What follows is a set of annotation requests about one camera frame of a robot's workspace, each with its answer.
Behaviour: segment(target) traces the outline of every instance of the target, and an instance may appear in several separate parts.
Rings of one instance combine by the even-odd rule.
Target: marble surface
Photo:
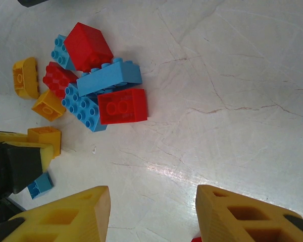
[[[101,29],[141,68],[149,118],[91,133],[70,113],[49,123],[20,99],[13,63],[35,56],[40,90],[58,34]],[[26,209],[108,185],[107,241],[197,235],[195,192],[211,184],[303,215],[303,0],[0,0],[0,130],[61,129],[55,188]]]

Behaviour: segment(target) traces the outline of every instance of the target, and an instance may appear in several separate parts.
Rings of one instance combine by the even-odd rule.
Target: yellow lego brick
[[[105,242],[110,204],[101,186],[22,212],[11,219],[26,221],[3,242]]]
[[[196,212],[203,242],[303,242],[284,215],[295,212],[227,190],[199,185]]]
[[[12,68],[14,87],[19,97],[25,99],[39,97],[36,66],[37,62],[34,57],[20,60],[14,64]]]
[[[4,142],[4,141],[27,142],[27,135],[18,134],[18,133],[0,132],[0,142]]]
[[[61,101],[55,96],[55,94],[48,89],[40,95],[39,99],[32,107],[32,110],[43,116],[45,119],[54,121],[61,117],[65,113],[66,109],[62,106]]]
[[[54,157],[61,154],[61,131],[53,127],[40,127],[28,129],[28,142],[52,144],[54,147]]]
[[[51,144],[39,144],[39,143],[29,143],[29,142],[5,142],[8,145],[19,146],[19,147],[32,147],[40,148],[40,160],[42,172],[46,172],[49,164],[53,159],[54,148]]]

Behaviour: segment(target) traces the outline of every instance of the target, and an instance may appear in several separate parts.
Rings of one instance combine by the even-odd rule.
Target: black object
[[[0,200],[42,175],[40,148],[0,143]]]
[[[2,199],[0,201],[0,224],[8,221],[10,218],[23,211],[24,209],[15,204],[9,198]]]
[[[284,217],[303,232],[303,219],[285,214]]]
[[[18,2],[20,2],[20,4],[25,7],[32,7],[45,1],[47,0],[18,0]]]
[[[8,235],[10,235],[16,228],[18,228],[23,222],[24,218],[15,218],[10,221],[6,221],[0,224],[0,242],[3,241]]]

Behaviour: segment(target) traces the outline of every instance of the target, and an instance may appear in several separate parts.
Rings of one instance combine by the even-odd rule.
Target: red lego brick
[[[62,100],[65,97],[65,88],[69,83],[76,83],[77,79],[78,77],[73,72],[65,70],[55,62],[49,62],[42,81],[54,92],[56,97]]]
[[[100,121],[103,125],[147,120],[145,90],[131,88],[98,95]]]
[[[113,54],[98,29],[77,23],[64,41],[75,69],[90,72],[101,68],[103,63],[111,63]]]
[[[192,239],[191,242],[202,242],[202,238],[201,237],[194,238],[194,239]]]

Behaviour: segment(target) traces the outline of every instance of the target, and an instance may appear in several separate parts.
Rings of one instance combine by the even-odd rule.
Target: small blue brick
[[[90,93],[114,92],[134,87],[142,83],[140,68],[132,61],[123,62],[121,58],[113,59],[113,63],[102,64],[102,68],[94,68],[91,74],[83,73],[77,79],[80,96]]]
[[[73,65],[73,62],[70,58],[70,55],[68,54],[66,47],[64,45],[64,40],[66,39],[66,36],[58,35],[58,37],[55,39],[55,48],[52,51],[52,58],[60,64],[61,67],[63,67],[65,70],[73,70],[75,71],[75,67]]]
[[[32,184],[28,185],[28,191],[31,198],[35,199],[46,194],[50,189],[52,189],[52,187],[53,183],[48,172],[46,172],[37,178]]]
[[[74,114],[92,132],[106,130],[107,125],[101,125],[97,97],[80,97],[77,85],[70,83],[65,88],[65,98],[62,105]]]

